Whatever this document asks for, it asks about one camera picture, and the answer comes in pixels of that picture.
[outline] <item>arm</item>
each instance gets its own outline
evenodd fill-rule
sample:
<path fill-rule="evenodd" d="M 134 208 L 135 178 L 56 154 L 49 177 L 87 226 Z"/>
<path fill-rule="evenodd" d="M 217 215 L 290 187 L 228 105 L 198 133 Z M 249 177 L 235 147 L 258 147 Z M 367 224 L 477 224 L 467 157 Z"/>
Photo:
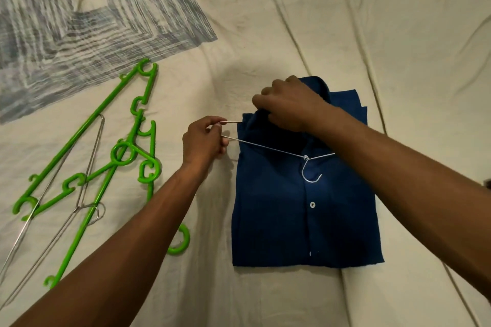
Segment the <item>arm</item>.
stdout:
<path fill-rule="evenodd" d="M 221 126 L 215 125 L 224 120 L 207 116 L 191 124 L 183 136 L 181 168 L 140 212 L 12 327 L 129 326 L 210 164 L 225 152 L 228 141 L 221 137 Z"/>
<path fill-rule="evenodd" d="M 367 181 L 430 251 L 491 298 L 491 193 L 322 100 L 296 77 L 255 95 L 270 121 L 309 132 Z"/>

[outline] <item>hand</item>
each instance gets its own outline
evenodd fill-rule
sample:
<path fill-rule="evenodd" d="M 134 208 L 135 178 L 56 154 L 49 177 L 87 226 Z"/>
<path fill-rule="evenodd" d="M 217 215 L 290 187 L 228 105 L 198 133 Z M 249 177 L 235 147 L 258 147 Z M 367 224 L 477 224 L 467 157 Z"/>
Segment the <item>hand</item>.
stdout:
<path fill-rule="evenodd" d="M 183 165 L 197 167 L 206 172 L 213 160 L 225 154 L 228 139 L 221 136 L 220 116 L 205 116 L 191 123 L 183 134 Z"/>
<path fill-rule="evenodd" d="M 252 103 L 258 109 L 271 113 L 271 123 L 289 131 L 309 133 L 312 133 L 315 123 L 322 119 L 324 109 L 331 106 L 296 76 L 285 81 L 276 79 L 271 87 L 255 95 Z"/>

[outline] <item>wrinkled fabric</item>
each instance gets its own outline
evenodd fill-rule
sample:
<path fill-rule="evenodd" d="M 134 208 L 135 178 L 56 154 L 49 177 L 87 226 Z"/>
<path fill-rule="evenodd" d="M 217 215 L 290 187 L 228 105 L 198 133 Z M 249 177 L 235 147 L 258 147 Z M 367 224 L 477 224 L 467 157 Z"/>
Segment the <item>wrinkled fabric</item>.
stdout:
<path fill-rule="evenodd" d="M 356 90 L 330 93 L 319 77 L 301 78 L 332 105 L 367 124 Z M 280 129 L 267 112 L 245 113 L 239 139 L 316 157 L 331 153 L 319 139 Z M 375 195 L 336 155 L 310 160 L 240 143 L 232 215 L 235 266 L 357 267 L 383 262 Z"/>

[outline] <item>person's left hand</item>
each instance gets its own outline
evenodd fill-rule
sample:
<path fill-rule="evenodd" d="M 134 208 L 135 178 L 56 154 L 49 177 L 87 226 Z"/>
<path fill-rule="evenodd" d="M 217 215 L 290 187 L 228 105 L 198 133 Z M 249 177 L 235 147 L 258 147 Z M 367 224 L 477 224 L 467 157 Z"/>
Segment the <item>person's left hand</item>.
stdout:
<path fill-rule="evenodd" d="M 227 119 L 220 116 L 205 116 L 193 122 L 183 134 L 183 165 L 194 166 L 206 173 L 215 158 L 224 155 L 228 139 L 221 136 L 221 124 Z"/>

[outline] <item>forearm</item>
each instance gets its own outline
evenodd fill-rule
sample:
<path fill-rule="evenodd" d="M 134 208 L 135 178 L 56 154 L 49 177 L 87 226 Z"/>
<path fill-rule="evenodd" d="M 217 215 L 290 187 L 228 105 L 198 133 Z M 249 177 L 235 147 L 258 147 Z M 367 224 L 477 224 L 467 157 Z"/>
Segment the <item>forearm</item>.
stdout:
<path fill-rule="evenodd" d="M 326 107 L 312 133 L 436 256 L 491 297 L 491 194 L 442 164 Z"/>
<path fill-rule="evenodd" d="M 13 326 L 130 325 L 202 179 L 201 169 L 181 167 L 140 212 Z"/>

